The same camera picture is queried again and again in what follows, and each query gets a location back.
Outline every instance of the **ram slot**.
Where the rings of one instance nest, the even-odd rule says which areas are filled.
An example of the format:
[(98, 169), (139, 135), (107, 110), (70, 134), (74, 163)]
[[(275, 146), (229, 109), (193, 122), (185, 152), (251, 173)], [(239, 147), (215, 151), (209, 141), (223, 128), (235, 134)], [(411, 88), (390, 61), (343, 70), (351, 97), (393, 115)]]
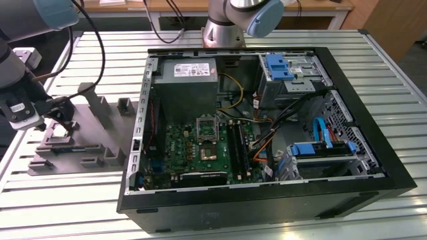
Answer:
[(241, 171), (243, 173), (243, 176), (249, 177), (251, 175), (251, 172), (250, 172), (251, 166), (250, 166), (246, 138), (243, 135), (242, 125), (237, 124), (234, 127), (235, 127), (235, 132), (237, 132), (237, 137), (238, 137)]
[(242, 180), (239, 148), (238, 148), (239, 139), (237, 138), (234, 123), (230, 123), (227, 125), (227, 138), (229, 138), (229, 154), (230, 154), (233, 175), (237, 180)]

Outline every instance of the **power supply label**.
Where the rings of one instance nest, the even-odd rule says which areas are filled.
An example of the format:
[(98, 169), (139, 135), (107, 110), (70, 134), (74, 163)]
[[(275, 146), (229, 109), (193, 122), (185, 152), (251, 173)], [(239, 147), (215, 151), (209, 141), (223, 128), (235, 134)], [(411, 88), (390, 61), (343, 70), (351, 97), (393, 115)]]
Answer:
[(209, 63), (177, 64), (174, 67), (175, 77), (201, 77), (210, 75), (211, 70)]

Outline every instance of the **wooden cabinet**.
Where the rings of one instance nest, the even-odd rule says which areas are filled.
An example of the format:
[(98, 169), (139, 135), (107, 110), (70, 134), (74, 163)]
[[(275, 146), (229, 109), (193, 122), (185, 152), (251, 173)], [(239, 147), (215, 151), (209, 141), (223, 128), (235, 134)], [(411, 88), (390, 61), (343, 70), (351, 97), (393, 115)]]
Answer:
[(366, 29), (398, 62), (427, 29), (427, 0), (351, 0), (341, 29)]

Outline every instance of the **aluminum slotted table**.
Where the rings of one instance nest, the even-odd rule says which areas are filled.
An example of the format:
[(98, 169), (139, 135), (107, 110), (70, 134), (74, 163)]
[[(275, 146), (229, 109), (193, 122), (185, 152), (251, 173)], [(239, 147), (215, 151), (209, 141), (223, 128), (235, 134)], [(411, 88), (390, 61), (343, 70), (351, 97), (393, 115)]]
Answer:
[[(174, 39), (177, 32), (163, 32), (162, 36)], [(175, 45), (163, 44), (152, 32), (103, 32), (102, 38), (107, 69), (96, 93), (110, 102), (123, 97), (139, 98), (150, 48), (202, 47), (199, 31), (187, 32)], [(0, 163), (0, 240), (54, 237), (67, 240), (427, 238), (427, 98), (371, 36), (357, 30), (275, 31), (263, 39), (246, 36), (246, 45), (330, 48), (418, 188), (369, 205), (345, 218), (148, 235), (124, 214), (116, 213), (120, 171), (27, 174), (35, 148), (43, 139), (43, 133), (28, 130), (16, 134)], [(56, 68), (66, 57), (67, 49)], [(76, 40), (68, 69), (46, 84), (50, 95), (71, 95), (80, 82), (94, 82), (100, 60), (96, 35), (86, 32)], [(76, 97), (74, 103), (82, 102), (84, 98)]]

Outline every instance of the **open computer tower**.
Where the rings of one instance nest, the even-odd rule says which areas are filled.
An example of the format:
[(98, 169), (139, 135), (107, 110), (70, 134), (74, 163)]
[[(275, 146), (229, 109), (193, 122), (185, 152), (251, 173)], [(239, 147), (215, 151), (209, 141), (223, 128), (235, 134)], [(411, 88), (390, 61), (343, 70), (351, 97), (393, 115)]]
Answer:
[(150, 50), (118, 212), (148, 233), (343, 217), (415, 182), (323, 47)]

